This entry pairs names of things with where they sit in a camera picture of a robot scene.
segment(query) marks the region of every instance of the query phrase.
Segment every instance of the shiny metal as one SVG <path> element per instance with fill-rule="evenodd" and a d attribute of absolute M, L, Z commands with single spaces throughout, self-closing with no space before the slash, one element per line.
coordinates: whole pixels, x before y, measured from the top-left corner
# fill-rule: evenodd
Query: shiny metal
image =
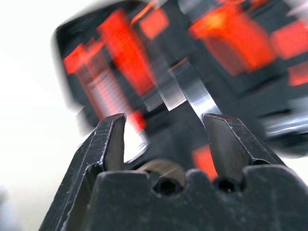
<path fill-rule="evenodd" d="M 203 114 L 221 114 L 216 103 L 199 79 L 193 80 L 182 89 L 187 101 L 197 116 L 202 120 Z"/>
<path fill-rule="evenodd" d="M 186 102 L 186 98 L 177 81 L 168 72 L 169 66 L 159 47 L 152 44 L 152 46 L 149 46 L 149 52 L 156 57 L 155 60 L 152 60 L 152 67 L 157 73 L 155 76 L 155 84 L 158 93 L 167 109 L 171 111 Z"/>
<path fill-rule="evenodd" d="M 178 64 L 177 69 L 178 73 L 189 70 L 189 73 L 191 74 L 190 76 L 186 76 L 185 79 L 181 79 L 171 71 L 171 74 L 179 83 L 186 100 L 189 102 L 200 120 L 203 121 L 203 114 L 221 114 L 212 96 L 207 91 L 189 61 L 186 59 L 183 60 Z"/>
<path fill-rule="evenodd" d="M 160 177 L 168 177 L 176 180 L 181 186 L 185 186 L 186 171 L 185 169 L 170 160 L 156 159 L 152 160 L 140 168 L 137 171 L 156 172 Z"/>
<path fill-rule="evenodd" d="M 102 72 L 96 78 L 92 79 L 88 87 L 98 105 L 100 113 L 104 117 L 118 113 L 125 113 L 127 115 L 124 131 L 124 161 L 127 162 L 130 159 L 137 158 L 146 151 L 148 140 L 145 132 L 139 131 L 136 127 L 136 124 L 138 124 L 136 119 L 130 116 L 133 110 L 115 76 L 109 69 L 106 59 L 102 55 L 99 58 L 99 65 L 104 66 L 104 68 L 102 68 Z"/>
<path fill-rule="evenodd" d="M 308 98 L 290 101 L 291 112 L 262 120 L 268 138 L 308 132 Z"/>
<path fill-rule="evenodd" d="M 180 10 L 188 16 L 191 21 L 202 17 L 206 12 L 218 7 L 215 0 L 178 0 Z"/>
<path fill-rule="evenodd" d="M 167 2 L 167 0 L 152 0 L 152 2 L 155 3 L 155 8 L 159 8 L 162 5 L 164 5 Z"/>
<path fill-rule="evenodd" d="M 307 0 L 285 0 L 292 8 L 288 16 L 296 16 L 308 22 L 308 1 Z"/>
<path fill-rule="evenodd" d="M 150 92 L 143 95 L 142 101 L 144 102 L 148 112 L 154 110 L 164 103 L 157 89 L 152 89 Z"/>

